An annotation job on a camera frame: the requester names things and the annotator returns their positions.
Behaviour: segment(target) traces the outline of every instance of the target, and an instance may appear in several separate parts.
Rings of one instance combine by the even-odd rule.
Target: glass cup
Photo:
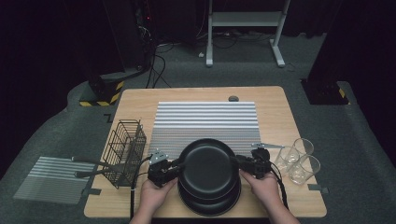
[[[297,184],[304,184],[311,176],[320,170],[320,162],[311,155],[303,155],[300,160],[289,169],[290,180]]]
[[[295,147],[283,147],[277,154],[274,165],[282,176],[287,175],[289,168],[300,159],[300,153]]]
[[[300,157],[303,155],[312,155],[314,152],[314,144],[305,138],[297,138],[293,143],[293,147],[300,152]]]

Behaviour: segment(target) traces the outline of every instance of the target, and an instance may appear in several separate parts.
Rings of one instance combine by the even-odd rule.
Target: gray carpet
[[[282,37],[279,43],[287,66],[278,68],[267,41],[238,41],[227,49],[214,48],[214,65],[205,67],[205,47],[185,45],[158,48],[165,58],[163,78],[172,88],[225,86],[280,86],[285,90],[300,135],[315,145],[322,169],[317,181],[328,213],[322,218],[299,218],[302,223],[394,223],[396,172],[378,144],[348,83],[339,82],[350,105],[311,105],[300,79],[309,74],[323,36]],[[220,47],[230,40],[215,40]],[[157,71],[162,69],[157,60]],[[107,75],[120,77],[123,74]],[[127,80],[123,90],[145,88],[148,74]],[[169,88],[159,80],[157,88]],[[39,157],[71,158],[74,155],[100,159],[110,123],[112,106],[81,107],[78,99],[86,87],[70,91],[68,106],[45,122],[25,144],[0,182],[0,223],[127,223],[127,218],[87,218],[82,196],[78,204],[13,199]],[[199,220],[153,220],[153,223],[199,223]],[[228,220],[221,223],[265,223],[265,220]]]

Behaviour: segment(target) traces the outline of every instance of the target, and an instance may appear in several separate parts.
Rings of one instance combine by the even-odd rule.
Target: dark background
[[[132,55],[123,51],[136,49],[136,41],[125,42],[121,39],[125,34],[114,32],[116,28],[106,14],[106,2],[109,3],[1,1],[1,176],[35,130],[66,107],[67,93],[87,80],[84,67],[89,66],[96,75],[102,75],[139,64],[142,49],[136,47]],[[73,17],[73,12],[68,11],[70,5],[90,13]],[[204,1],[152,0],[149,5],[153,8],[152,19],[156,20],[158,36],[184,41],[193,47],[202,24]],[[277,10],[279,7],[282,4],[275,0],[265,3],[251,0],[249,4],[219,0],[214,5],[215,10]],[[283,32],[290,36],[307,33],[308,37],[328,33],[319,53],[324,59],[316,66],[332,67],[331,73],[323,73],[331,81],[350,83],[372,130],[393,162],[396,28],[391,22],[396,21],[395,9],[395,3],[390,0],[291,1]],[[76,48],[69,24],[75,25],[73,29],[79,27],[78,36],[82,43],[87,43],[83,48]],[[136,31],[133,23],[128,29]],[[130,35],[129,39],[134,39],[134,34]]]

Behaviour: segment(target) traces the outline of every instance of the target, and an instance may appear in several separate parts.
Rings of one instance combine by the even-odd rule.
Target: gray striped mat
[[[235,154],[251,156],[260,143],[254,102],[159,102],[149,153],[157,148],[174,160],[191,142],[214,138]]]
[[[14,199],[77,204],[89,178],[76,178],[74,172],[92,171],[93,167],[70,159],[40,157]]]

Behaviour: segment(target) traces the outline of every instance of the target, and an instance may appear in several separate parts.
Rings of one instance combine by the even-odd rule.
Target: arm
[[[155,211],[163,205],[169,190],[177,183],[177,178],[166,183],[162,188],[146,180],[140,191],[140,205],[134,213],[130,224],[149,224]]]
[[[297,218],[283,205],[277,188],[276,177],[272,173],[265,174],[263,179],[240,170],[240,175],[246,179],[251,186],[251,191],[262,202],[268,217],[273,224],[300,223]]]

